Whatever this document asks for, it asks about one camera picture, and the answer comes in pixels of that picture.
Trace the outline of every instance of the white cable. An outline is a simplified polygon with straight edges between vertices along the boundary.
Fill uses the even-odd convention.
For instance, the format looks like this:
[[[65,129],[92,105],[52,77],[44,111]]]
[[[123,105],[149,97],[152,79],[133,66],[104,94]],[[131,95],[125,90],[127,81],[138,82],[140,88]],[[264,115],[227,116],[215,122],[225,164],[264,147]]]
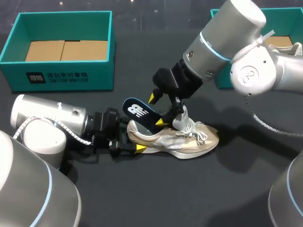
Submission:
[[[303,134],[299,134],[299,133],[291,133],[291,132],[286,132],[286,131],[281,131],[279,129],[275,129],[271,126],[269,126],[268,124],[266,124],[265,122],[263,122],[262,120],[260,120],[256,114],[252,111],[251,107],[250,107],[250,104],[248,102],[248,99],[246,96],[244,96],[244,101],[245,101],[245,104],[250,112],[250,114],[252,115],[252,117],[256,120],[256,122],[258,122],[259,124],[261,124],[262,126],[264,126],[265,128],[267,128],[268,130],[271,130],[277,134],[280,134],[280,135],[285,135],[285,136],[292,136],[292,137],[303,137]]]
[[[239,52],[236,53],[236,55],[232,58],[231,64],[239,60],[241,57],[246,55],[248,52],[250,52],[252,49],[254,49],[256,46],[260,46],[267,38],[271,37],[274,34],[274,30],[271,30],[268,32],[265,36],[260,36],[257,40],[255,40],[252,44],[245,46],[242,48]]]
[[[89,141],[86,141],[86,140],[83,140],[81,139],[79,136],[77,136],[75,133],[73,133],[68,127],[65,126],[65,124],[63,124],[61,121],[57,120],[55,117],[52,117],[52,116],[44,116],[43,118],[46,118],[48,120],[52,120],[54,122],[56,122],[58,125],[60,125],[65,131],[67,131],[72,137],[74,137],[77,141],[79,141],[80,143],[83,143],[85,145],[90,145],[91,142]],[[16,140],[20,133],[22,132],[22,130],[25,129],[25,127],[30,123],[32,122],[33,120],[35,119],[41,119],[40,117],[29,117],[26,121],[24,121],[22,123],[22,125],[18,128],[18,130],[16,131],[15,135],[14,135],[14,139]]]

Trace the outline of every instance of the shoe sole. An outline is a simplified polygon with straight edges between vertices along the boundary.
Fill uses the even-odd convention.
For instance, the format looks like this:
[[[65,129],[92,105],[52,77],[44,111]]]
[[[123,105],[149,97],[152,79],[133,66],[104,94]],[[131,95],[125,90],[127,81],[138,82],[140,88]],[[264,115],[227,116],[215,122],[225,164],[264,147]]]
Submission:
[[[210,152],[211,150],[213,150],[216,146],[212,147],[211,149],[201,151],[201,152],[198,152],[198,153],[192,153],[192,154],[180,153],[180,152],[177,152],[175,150],[159,150],[159,149],[156,149],[156,148],[147,147],[146,150],[142,152],[142,154],[154,154],[154,153],[157,153],[157,152],[166,152],[166,153],[170,153],[171,155],[173,155],[173,156],[175,156],[176,158],[179,158],[179,159],[190,159],[190,158],[195,158],[195,157],[199,157],[201,155],[204,155],[204,154]]]

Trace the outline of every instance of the beige sneaker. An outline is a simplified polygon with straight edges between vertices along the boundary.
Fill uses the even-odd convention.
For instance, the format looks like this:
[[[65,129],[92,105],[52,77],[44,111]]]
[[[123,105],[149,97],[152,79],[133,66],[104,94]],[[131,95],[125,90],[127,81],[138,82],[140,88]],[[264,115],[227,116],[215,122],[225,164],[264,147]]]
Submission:
[[[129,139],[146,146],[141,149],[141,153],[164,151],[180,159],[198,157],[214,149],[219,142],[217,132],[216,129],[190,118],[184,131],[164,128],[154,135],[147,130],[139,131],[133,120],[127,126]]]

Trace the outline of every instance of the cardboard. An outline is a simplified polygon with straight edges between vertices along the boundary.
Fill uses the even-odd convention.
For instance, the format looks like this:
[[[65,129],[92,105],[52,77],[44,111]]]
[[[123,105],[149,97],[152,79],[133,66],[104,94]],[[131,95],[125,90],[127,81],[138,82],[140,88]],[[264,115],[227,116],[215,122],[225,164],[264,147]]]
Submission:
[[[65,41],[62,61],[106,60],[107,41]]]
[[[278,47],[287,47],[293,45],[289,36],[271,36],[265,40],[265,43],[267,45],[272,44]]]
[[[64,40],[33,41],[27,52],[25,61],[60,61]]]

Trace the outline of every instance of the shoe tongue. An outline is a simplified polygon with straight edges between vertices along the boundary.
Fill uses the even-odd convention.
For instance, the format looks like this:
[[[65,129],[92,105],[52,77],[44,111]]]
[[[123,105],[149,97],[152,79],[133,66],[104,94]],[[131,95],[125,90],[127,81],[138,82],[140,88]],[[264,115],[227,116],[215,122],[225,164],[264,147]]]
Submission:
[[[302,44],[301,43],[295,43],[293,45],[293,49],[295,51],[296,56],[303,56],[303,49],[302,49]]]
[[[184,113],[180,113],[172,122],[172,126],[179,131],[187,131],[189,125],[189,117],[186,106],[183,106]]]

